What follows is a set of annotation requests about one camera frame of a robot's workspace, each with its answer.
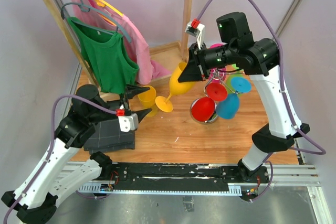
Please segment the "yellow wine glass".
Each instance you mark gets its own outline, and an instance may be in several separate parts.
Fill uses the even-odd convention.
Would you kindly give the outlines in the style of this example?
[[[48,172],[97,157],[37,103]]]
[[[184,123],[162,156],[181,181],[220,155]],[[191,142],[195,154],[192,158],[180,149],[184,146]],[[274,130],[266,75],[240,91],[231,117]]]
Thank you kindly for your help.
[[[188,92],[196,82],[182,82],[180,83],[178,81],[178,78],[180,77],[181,73],[187,66],[186,62],[180,62],[177,67],[175,68],[174,72],[172,73],[169,81],[169,96],[163,97],[163,96],[157,96],[155,98],[155,104],[156,106],[163,112],[172,112],[173,111],[173,104],[170,101],[171,97],[174,95],[181,95]]]
[[[149,88],[147,91],[138,94],[138,99],[145,109],[152,109],[152,111],[147,115],[147,117],[153,117],[157,114],[158,108],[155,104],[156,99],[156,89],[152,86],[143,86],[144,88]]]

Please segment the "red wine glass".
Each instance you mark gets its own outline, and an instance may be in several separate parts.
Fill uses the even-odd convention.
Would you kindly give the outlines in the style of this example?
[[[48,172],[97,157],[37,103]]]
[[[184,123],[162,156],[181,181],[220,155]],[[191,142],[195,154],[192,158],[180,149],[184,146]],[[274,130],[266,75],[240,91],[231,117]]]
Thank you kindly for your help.
[[[211,82],[205,86],[205,94],[205,97],[192,103],[190,113],[196,122],[210,124],[218,118],[216,102],[224,101],[227,98],[227,91],[222,84]]]

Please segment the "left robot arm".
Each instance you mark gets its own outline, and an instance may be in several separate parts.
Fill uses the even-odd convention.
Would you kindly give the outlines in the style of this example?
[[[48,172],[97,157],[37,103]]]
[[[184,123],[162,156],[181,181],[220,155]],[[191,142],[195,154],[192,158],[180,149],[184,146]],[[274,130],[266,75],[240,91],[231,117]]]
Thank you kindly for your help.
[[[57,180],[68,161],[94,135],[97,124],[116,120],[120,132],[135,131],[151,109],[133,111],[129,100],[148,90],[149,87],[128,84],[119,99],[106,102],[96,86],[85,84],[76,94],[68,95],[72,106],[58,127],[51,127],[51,140],[45,154],[16,190],[7,191],[1,197],[9,207],[8,212],[16,210],[17,218],[23,223],[47,223],[61,203],[81,185],[90,180],[110,178],[112,160],[96,152],[74,172]]]

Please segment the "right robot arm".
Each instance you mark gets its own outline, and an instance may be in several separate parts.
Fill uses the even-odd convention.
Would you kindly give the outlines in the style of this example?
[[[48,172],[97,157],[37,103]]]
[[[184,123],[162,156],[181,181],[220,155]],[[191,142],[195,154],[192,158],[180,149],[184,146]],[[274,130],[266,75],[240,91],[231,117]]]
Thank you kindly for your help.
[[[310,131],[284,99],[286,86],[280,83],[280,57],[277,44],[269,38],[254,41],[246,15],[233,12],[216,20],[224,45],[208,49],[203,42],[204,25],[195,19],[186,25],[186,33],[197,38],[189,49],[189,59],[178,78],[180,83],[204,81],[213,68],[235,64],[249,76],[267,114],[268,123],[252,135],[253,145],[238,162],[238,177],[250,182],[270,153],[286,151],[294,139]]]

